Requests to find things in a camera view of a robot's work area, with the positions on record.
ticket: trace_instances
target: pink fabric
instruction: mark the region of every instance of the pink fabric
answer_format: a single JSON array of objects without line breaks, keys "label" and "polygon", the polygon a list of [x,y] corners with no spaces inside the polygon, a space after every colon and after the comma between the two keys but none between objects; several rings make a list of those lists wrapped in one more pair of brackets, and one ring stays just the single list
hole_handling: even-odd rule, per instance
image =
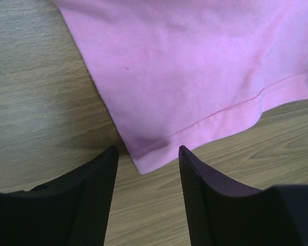
[{"label": "pink fabric", "polygon": [[138,170],[308,99],[308,0],[55,0]]}]

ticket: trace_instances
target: wooden floor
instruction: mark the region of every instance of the wooden floor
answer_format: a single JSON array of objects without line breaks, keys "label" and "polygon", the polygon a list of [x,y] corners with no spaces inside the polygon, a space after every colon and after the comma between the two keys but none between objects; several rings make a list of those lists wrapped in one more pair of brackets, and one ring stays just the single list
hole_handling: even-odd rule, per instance
[{"label": "wooden floor", "polygon": [[[57,8],[0,1],[0,191],[49,181],[109,145],[122,156],[105,245],[190,245],[178,163],[140,175]],[[308,183],[308,100],[195,153],[257,188]]]}]

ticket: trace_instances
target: stitching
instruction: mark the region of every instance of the stitching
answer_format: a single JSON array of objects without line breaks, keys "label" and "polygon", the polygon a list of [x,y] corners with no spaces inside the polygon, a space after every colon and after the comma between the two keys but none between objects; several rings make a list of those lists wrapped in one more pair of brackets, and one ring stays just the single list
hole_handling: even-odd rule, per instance
[{"label": "stitching", "polygon": [[[284,80],[287,80],[287,79],[290,79],[290,78],[292,78],[292,77],[299,76],[299,75],[302,75],[302,74],[306,74],[306,73],[308,73],[308,71],[304,71],[304,72],[302,72],[302,73],[294,74],[294,75],[285,77],[285,78],[283,78],[283,79],[281,79],[281,80],[279,80],[279,81],[276,81],[276,82],[274,82],[274,83],[272,83],[272,84],[266,86],[266,87],[263,88],[262,90],[260,90],[259,93],[258,93],[256,96],[254,96],[253,98],[250,98],[250,99],[248,99],[248,100],[245,100],[245,101],[239,102],[239,103],[237,103],[237,104],[231,105],[231,106],[226,107],[226,108],[224,108],[224,109],[222,109],[222,110],[219,110],[219,111],[217,111],[217,112],[215,112],[215,113],[213,113],[213,114],[211,114],[211,115],[209,115],[209,116],[206,116],[206,117],[202,118],[201,120],[199,120],[199,121],[197,121],[197,122],[195,122],[195,123],[193,123],[193,124],[191,124],[191,125],[189,125],[189,126],[183,128],[183,129],[181,129],[181,130],[179,130],[179,131],[177,131],[177,132],[175,132],[175,133],[173,133],[173,134],[171,134],[171,135],[169,135],[169,136],[167,136],[167,137],[165,137],[165,138],[162,138],[162,139],[160,139],[160,140],[158,140],[158,141],[152,143],[151,145],[149,145],[149,146],[147,146],[147,147],[144,147],[144,148],[142,148],[142,149],[136,151],[133,155],[139,155],[140,153],[142,153],[142,152],[144,152],[144,151],[146,151],[146,150],[152,148],[153,146],[158,145],[159,143],[161,143],[161,142],[163,142],[163,141],[165,141],[165,140],[167,140],[167,139],[169,139],[169,138],[171,138],[171,137],[173,137],[173,136],[175,136],[175,135],[178,135],[179,133],[184,132],[184,131],[186,131],[186,130],[189,129],[189,128],[194,127],[195,125],[201,123],[201,122],[204,121],[204,120],[207,120],[207,119],[211,118],[212,116],[214,116],[214,115],[216,115],[216,114],[219,114],[219,113],[221,113],[221,112],[223,112],[223,111],[226,111],[226,110],[228,110],[228,109],[230,109],[230,108],[234,108],[234,107],[237,107],[237,106],[239,106],[239,105],[245,104],[245,103],[247,103],[247,102],[249,102],[249,101],[252,101],[252,100],[256,99],[257,97],[259,97],[259,96],[260,96],[264,91],[266,91],[268,88],[270,88],[270,87],[272,87],[272,86],[274,86],[274,85],[276,85],[276,84],[279,84],[280,82],[283,82]],[[216,119],[216,120],[214,120],[214,121],[210,121],[210,122],[208,122],[207,124],[201,126],[199,129],[202,129],[204,126],[208,126],[208,125],[210,125],[210,124],[212,124],[212,123],[214,123],[214,122],[216,122],[216,121],[218,121],[218,120],[221,120],[221,119],[230,117],[231,115],[238,114],[238,113],[240,113],[240,112],[242,112],[242,111],[248,110],[248,109],[250,109],[250,108],[256,106],[256,105],[259,104],[259,103],[260,103],[260,102],[257,102],[256,104],[254,104],[254,105],[252,105],[252,106],[250,106],[250,107],[248,107],[248,108],[246,108],[246,109],[242,109],[242,110],[237,111],[237,112],[235,112],[235,113],[233,113],[233,114],[225,115],[224,117],[221,117],[221,118]],[[172,141],[171,143],[176,142],[177,140],[184,139],[184,138],[186,138],[186,137],[192,135],[193,133],[194,133],[194,131],[192,131],[191,133],[189,133],[189,134],[187,134],[187,135],[185,135],[185,136],[183,136],[183,137],[181,137],[181,138],[178,138],[178,139]]]}]

